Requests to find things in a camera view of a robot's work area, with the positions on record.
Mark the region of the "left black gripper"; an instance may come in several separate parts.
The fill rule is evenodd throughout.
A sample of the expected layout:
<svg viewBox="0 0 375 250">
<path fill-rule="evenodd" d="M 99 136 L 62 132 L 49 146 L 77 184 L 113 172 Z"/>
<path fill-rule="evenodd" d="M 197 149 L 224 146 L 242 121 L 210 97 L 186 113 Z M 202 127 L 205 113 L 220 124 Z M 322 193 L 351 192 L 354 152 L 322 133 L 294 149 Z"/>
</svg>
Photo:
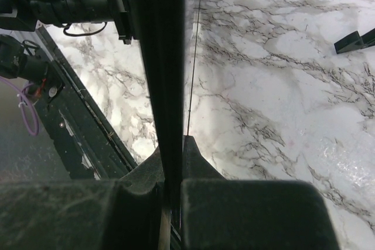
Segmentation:
<svg viewBox="0 0 375 250">
<path fill-rule="evenodd" d="M 135 35 L 129 0 L 107 1 L 119 40 L 123 41 L 124 44 L 131 44 L 133 40 L 137 40 L 137 37 Z"/>
</svg>

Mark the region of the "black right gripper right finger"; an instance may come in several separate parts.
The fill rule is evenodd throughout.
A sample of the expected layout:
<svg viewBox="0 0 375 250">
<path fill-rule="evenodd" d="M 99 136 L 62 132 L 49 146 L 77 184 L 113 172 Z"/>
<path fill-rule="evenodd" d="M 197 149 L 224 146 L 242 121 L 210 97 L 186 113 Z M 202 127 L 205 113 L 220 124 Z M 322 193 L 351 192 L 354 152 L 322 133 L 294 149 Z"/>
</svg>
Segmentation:
<svg viewBox="0 0 375 250">
<path fill-rule="evenodd" d="M 338 249 L 318 190 L 297 180 L 227 180 L 183 146 L 183 249 Z"/>
</svg>

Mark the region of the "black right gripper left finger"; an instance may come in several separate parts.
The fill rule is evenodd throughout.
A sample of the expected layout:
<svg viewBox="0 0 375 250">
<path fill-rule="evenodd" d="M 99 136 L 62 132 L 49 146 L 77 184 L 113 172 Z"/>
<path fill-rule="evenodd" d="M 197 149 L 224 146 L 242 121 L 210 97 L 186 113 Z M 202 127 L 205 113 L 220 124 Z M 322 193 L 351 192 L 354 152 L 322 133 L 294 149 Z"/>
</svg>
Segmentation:
<svg viewBox="0 0 375 250">
<path fill-rule="evenodd" d="M 2 249 L 165 249 L 158 150 L 119 180 L 1 186 Z"/>
</svg>

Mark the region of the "white dry-erase whiteboard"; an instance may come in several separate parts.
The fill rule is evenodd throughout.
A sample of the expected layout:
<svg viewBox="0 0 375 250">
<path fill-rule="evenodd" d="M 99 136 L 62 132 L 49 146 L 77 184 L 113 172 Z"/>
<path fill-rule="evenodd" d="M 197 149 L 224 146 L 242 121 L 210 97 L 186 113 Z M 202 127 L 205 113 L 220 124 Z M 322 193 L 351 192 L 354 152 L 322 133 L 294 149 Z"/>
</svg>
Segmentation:
<svg viewBox="0 0 375 250">
<path fill-rule="evenodd" d="M 179 227 L 199 0 L 129 0 L 129 6 L 144 63 L 172 222 Z"/>
</svg>

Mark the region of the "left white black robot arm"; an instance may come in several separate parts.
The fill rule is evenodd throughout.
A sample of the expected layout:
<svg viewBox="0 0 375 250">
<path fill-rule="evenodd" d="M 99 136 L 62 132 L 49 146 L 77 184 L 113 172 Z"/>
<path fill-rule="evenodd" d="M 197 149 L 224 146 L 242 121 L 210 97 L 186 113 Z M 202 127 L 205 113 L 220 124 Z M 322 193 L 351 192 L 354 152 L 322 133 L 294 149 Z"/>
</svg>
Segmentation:
<svg viewBox="0 0 375 250">
<path fill-rule="evenodd" d="M 137 38 L 129 0 L 1 0 L 1 29 L 34 32 L 38 22 L 61 28 L 66 36 L 75 23 L 114 22 L 125 44 Z M 1 35 L 1 77 L 28 80 L 29 88 L 48 100 L 64 87 L 36 43 L 21 43 L 8 35 Z"/>
</svg>

